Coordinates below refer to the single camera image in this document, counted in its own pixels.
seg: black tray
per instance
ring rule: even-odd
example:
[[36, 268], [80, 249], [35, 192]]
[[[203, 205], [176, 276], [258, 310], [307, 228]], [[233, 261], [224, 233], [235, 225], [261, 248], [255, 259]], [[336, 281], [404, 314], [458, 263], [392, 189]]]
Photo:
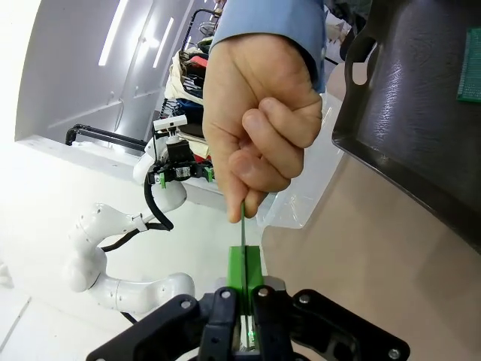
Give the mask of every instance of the black tray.
[[[481, 1], [374, 0], [346, 58], [333, 142], [481, 253], [481, 104], [456, 100], [466, 32]], [[368, 61], [368, 81], [352, 64]]]

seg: black clamp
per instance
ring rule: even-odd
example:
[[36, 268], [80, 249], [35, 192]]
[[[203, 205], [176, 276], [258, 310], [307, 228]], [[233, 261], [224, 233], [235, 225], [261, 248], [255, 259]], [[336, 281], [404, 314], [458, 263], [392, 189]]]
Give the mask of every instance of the black clamp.
[[356, 316], [316, 291], [294, 297], [268, 286], [253, 290], [256, 349], [240, 352], [240, 303], [222, 287], [197, 301], [173, 298], [93, 351], [87, 361], [170, 361], [199, 347], [200, 361], [307, 360], [291, 341], [330, 361], [406, 361], [406, 342]]
[[186, 181], [187, 179], [205, 178], [208, 182], [214, 179], [212, 162], [205, 160], [196, 162], [189, 142], [186, 140], [167, 144], [168, 158], [164, 163], [154, 164], [147, 173], [149, 185], [165, 184], [172, 181]]

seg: green block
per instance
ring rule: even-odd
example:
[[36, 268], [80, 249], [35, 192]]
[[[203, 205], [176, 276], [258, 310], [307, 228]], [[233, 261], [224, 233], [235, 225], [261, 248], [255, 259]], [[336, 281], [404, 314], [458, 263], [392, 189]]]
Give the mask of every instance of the green block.
[[481, 28], [469, 29], [466, 34], [458, 100], [481, 102]]
[[252, 302], [251, 293], [257, 287], [264, 284], [261, 268], [261, 249], [259, 246], [246, 246], [246, 263], [247, 263], [247, 295], [249, 304], [245, 311], [243, 290], [242, 290], [242, 247], [230, 247], [228, 252], [228, 274], [227, 287], [234, 288], [240, 299], [242, 314], [251, 314]]

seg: green object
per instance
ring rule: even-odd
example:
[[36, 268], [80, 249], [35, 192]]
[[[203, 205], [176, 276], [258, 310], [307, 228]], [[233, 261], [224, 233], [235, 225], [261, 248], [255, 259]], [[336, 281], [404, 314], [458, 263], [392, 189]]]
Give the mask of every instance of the green object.
[[206, 168], [205, 169], [207, 172], [207, 182], [212, 182], [213, 181], [213, 168]]
[[163, 173], [160, 174], [160, 185], [162, 189], [165, 189], [165, 175]]
[[230, 247], [228, 252], [227, 287], [236, 290], [240, 299], [240, 309], [246, 325], [247, 348], [250, 347], [249, 320], [252, 314], [252, 291], [264, 284], [259, 246], [246, 246], [244, 203], [240, 209], [240, 246]]
[[[251, 314], [252, 302], [250, 294], [252, 291], [264, 284], [261, 269], [261, 249], [259, 246], [246, 246], [247, 261], [247, 314]], [[228, 274], [227, 287], [234, 288], [239, 296], [244, 294], [242, 287], [242, 250], [241, 247], [230, 247], [228, 252]], [[240, 299], [242, 310], [245, 310], [244, 300]]]
[[458, 100], [481, 102], [481, 28], [469, 29], [466, 34]]

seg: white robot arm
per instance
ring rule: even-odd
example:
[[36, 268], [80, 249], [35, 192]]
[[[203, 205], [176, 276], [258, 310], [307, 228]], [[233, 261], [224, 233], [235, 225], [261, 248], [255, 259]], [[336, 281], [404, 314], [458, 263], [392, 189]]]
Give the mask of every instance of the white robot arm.
[[[179, 182], [169, 183], [165, 190], [157, 188], [154, 197], [164, 205], [163, 212], [180, 207], [186, 200], [186, 191]], [[74, 292], [88, 291], [103, 307], [136, 314], [147, 313], [180, 294], [194, 296], [193, 280], [183, 273], [154, 282], [124, 281], [107, 275], [107, 256], [99, 244], [111, 235], [147, 231], [152, 219], [149, 211], [132, 216], [101, 203], [81, 215], [69, 236], [74, 246], [65, 272], [70, 288]]]
[[[74, 292], [87, 291], [101, 306], [136, 314], [145, 314], [180, 294], [195, 295], [191, 277], [183, 273], [169, 275], [154, 282], [112, 278], [106, 274], [105, 251], [109, 247], [99, 247], [104, 239], [112, 235], [124, 235], [123, 239], [130, 239], [132, 235], [147, 231], [150, 227], [166, 230], [172, 228], [163, 214], [179, 208], [186, 201], [186, 190], [175, 178], [184, 179], [187, 173], [188, 176], [194, 176], [191, 172], [198, 171], [197, 165], [192, 165], [192, 170], [187, 166], [192, 163], [190, 159], [185, 162], [174, 161], [173, 166], [170, 163], [166, 166], [169, 158], [168, 144], [176, 146], [181, 143], [176, 128], [185, 123], [184, 116], [154, 122], [156, 131], [168, 128], [170, 136], [167, 140], [156, 137], [151, 139], [145, 148], [146, 153], [135, 166], [134, 179], [140, 184], [145, 182], [144, 190], [149, 210], [130, 215], [98, 203], [80, 216], [74, 231], [69, 235], [74, 251], [65, 268], [66, 280]], [[184, 151], [185, 144], [181, 145], [181, 151]], [[151, 177], [152, 181], [147, 182], [149, 178], [146, 175], [156, 163], [154, 159], [161, 167]], [[161, 224], [149, 223], [154, 218], [158, 218]]]

